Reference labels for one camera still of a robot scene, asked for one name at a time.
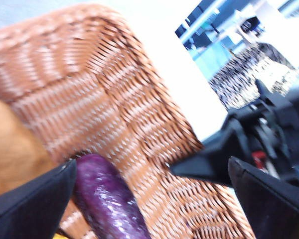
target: orange object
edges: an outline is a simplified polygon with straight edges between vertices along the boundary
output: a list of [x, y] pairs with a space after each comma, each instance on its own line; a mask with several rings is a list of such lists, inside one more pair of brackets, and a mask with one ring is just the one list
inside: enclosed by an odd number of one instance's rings
[[0, 101], [0, 194], [29, 182], [54, 166], [42, 143], [11, 108]]
[[[82, 4], [0, 30], [0, 99], [55, 162], [112, 161], [153, 239], [254, 238], [227, 188], [169, 173], [202, 145], [118, 13]], [[60, 227], [95, 238], [72, 201]]]

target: black object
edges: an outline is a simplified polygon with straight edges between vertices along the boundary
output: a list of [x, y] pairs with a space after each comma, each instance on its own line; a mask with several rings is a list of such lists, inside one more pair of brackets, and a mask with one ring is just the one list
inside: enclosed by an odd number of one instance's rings
[[299, 239], [299, 188], [230, 158], [235, 193], [257, 239]]
[[[258, 239], [299, 239], [299, 90], [283, 97], [256, 85], [260, 97], [230, 109], [205, 149], [171, 171], [234, 187]], [[269, 174], [254, 167], [259, 152], [271, 163]]]
[[240, 28], [243, 30], [244, 33], [254, 30], [258, 25], [260, 21], [256, 16], [251, 17], [247, 19]]
[[51, 239], [72, 195], [76, 161], [0, 195], [0, 239]]
[[299, 91], [286, 97], [256, 81], [260, 97], [230, 109], [220, 131], [203, 142], [205, 149], [171, 166], [174, 175], [231, 186], [228, 159], [255, 165], [252, 153], [263, 151], [281, 180], [299, 186]]

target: purple eggplant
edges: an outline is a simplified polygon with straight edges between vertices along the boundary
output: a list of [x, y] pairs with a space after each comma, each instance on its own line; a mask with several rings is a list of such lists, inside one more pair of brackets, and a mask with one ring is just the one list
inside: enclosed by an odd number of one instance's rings
[[77, 159], [75, 196], [99, 239], [150, 239], [132, 192], [105, 158]]

